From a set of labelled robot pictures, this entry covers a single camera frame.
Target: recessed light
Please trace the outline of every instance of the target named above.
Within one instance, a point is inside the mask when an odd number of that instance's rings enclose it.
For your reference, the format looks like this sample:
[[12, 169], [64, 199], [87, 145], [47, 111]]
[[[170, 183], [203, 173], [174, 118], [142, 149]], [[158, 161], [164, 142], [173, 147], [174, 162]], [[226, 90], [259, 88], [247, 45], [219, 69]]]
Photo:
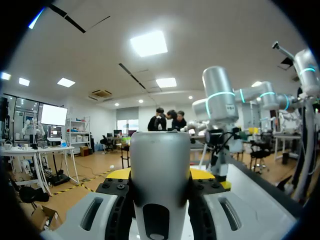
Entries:
[[19, 78], [19, 84], [24, 85], [24, 86], [29, 86], [30, 81], [27, 79], [24, 79], [22, 77]]
[[261, 84], [262, 84], [262, 82], [256, 81], [254, 84], [251, 85], [251, 87], [257, 87], [257, 86], [259, 86]]
[[159, 88], [172, 88], [177, 86], [176, 79], [174, 77], [160, 78], [155, 80]]
[[73, 84], [75, 84], [75, 82], [63, 77], [57, 82], [57, 84], [70, 88]]
[[11, 75], [9, 73], [1, 72], [1, 79], [10, 80], [10, 78], [11, 78]]
[[140, 57], [168, 52], [165, 36], [162, 31], [154, 31], [145, 35], [136, 36], [131, 38], [130, 41], [133, 49]]
[[35, 26], [38, 18], [40, 17], [40, 15], [42, 14], [42, 12], [43, 12], [44, 10], [45, 10], [45, 9], [43, 8], [43, 9], [41, 10], [41, 12], [39, 12], [39, 14], [38, 14], [37, 16], [35, 16], [35, 18], [33, 19], [33, 21], [32, 21], [32, 22], [30, 23], [30, 25], [29, 25], [29, 28], [30, 28], [30, 29], [33, 29], [33, 28], [34, 28], [34, 26]]

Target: yellow black caution tape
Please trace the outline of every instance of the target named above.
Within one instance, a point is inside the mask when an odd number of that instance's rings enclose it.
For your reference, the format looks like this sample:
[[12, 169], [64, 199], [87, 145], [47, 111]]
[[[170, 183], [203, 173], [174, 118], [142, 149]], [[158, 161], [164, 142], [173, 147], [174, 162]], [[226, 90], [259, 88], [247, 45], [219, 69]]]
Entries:
[[52, 195], [62, 194], [62, 193], [64, 193], [64, 192], [67, 192], [67, 191], [69, 191], [69, 190], [71, 190], [71, 189], [74, 189], [74, 188], [76, 188], [76, 187], [78, 187], [78, 186], [79, 186], [79, 185], [69, 187], [69, 188], [67, 188], [67, 189], [65, 189], [65, 190], [57, 191], [57, 192], [55, 192], [55, 193], [52, 193]]
[[82, 180], [81, 182], [83, 182], [83, 183], [81, 183], [81, 184], [79, 184], [79, 185], [76, 185], [76, 186], [69, 187], [69, 188], [67, 188], [67, 189], [65, 189], [65, 190], [61, 190], [61, 191], [55, 192], [55, 193], [53, 193], [52, 195], [62, 194], [62, 193], [64, 193], [64, 192], [67, 192], [67, 191], [69, 191], [69, 190], [71, 190], [71, 189], [74, 189], [74, 188], [76, 188], [76, 187], [78, 187], [78, 186], [84, 187], [85, 189], [87, 189], [87, 190], [89, 190], [89, 191], [91, 191], [91, 192], [95, 192], [95, 191], [93, 191], [91, 188], [85, 186], [84, 184], [85, 184], [85, 183], [88, 183], [88, 182], [90, 182], [90, 181], [92, 181], [92, 180], [94, 180], [94, 179], [96, 179], [96, 178], [99, 178], [99, 177], [101, 177], [101, 176], [103, 176], [103, 175], [105, 175], [105, 174], [107, 174], [107, 173], [109, 173], [109, 172], [111, 172], [111, 170], [105, 171], [105, 172], [103, 172], [103, 173], [101, 173], [101, 174], [99, 174], [99, 175], [97, 175], [97, 176], [95, 176], [95, 177], [93, 177], [93, 178], [86, 179], [86, 180]]

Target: black jacket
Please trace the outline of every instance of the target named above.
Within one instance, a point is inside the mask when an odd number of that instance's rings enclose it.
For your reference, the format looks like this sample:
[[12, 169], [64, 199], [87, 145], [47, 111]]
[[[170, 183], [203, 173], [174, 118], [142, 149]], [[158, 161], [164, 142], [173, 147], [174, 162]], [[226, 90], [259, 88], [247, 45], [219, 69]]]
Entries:
[[156, 121], [156, 116], [153, 116], [150, 121], [149, 121], [149, 124], [148, 124], [148, 131], [156, 131], [156, 128], [155, 128], [155, 121]]
[[154, 129], [155, 131], [167, 131], [167, 120], [163, 113], [155, 117]]
[[187, 122], [184, 118], [181, 121], [178, 121], [177, 119], [172, 120], [172, 128], [177, 129], [178, 131], [180, 131], [180, 129], [182, 129], [186, 125], [187, 125]]

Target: black chair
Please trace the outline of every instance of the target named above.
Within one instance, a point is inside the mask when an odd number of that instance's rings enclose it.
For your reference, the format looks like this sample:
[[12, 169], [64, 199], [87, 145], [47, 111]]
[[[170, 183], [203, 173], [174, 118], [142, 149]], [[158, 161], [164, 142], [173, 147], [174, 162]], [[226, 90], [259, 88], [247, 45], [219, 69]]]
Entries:
[[266, 166], [264, 158], [270, 156], [271, 148], [270, 145], [264, 141], [250, 141], [251, 144], [251, 159], [250, 159], [250, 170], [256, 172], [256, 168], [259, 168], [257, 173], [262, 174], [263, 169], [267, 169], [269, 172], [269, 168]]
[[113, 151], [115, 149], [114, 140], [111, 138], [106, 137], [105, 135], [102, 135], [103, 139], [100, 140], [100, 143], [103, 144], [105, 147], [103, 150], [105, 153], [108, 153], [109, 151]]

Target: cardboard box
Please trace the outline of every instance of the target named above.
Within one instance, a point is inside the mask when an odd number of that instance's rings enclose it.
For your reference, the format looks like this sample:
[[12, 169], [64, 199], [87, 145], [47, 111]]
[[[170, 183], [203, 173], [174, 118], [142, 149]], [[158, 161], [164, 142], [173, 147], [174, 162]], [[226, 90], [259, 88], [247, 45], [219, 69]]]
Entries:
[[38, 205], [34, 210], [31, 221], [40, 231], [56, 230], [62, 225], [62, 220], [57, 211], [41, 205]]
[[87, 146], [81, 146], [80, 147], [80, 155], [82, 157], [88, 156], [89, 155], [89, 147]]

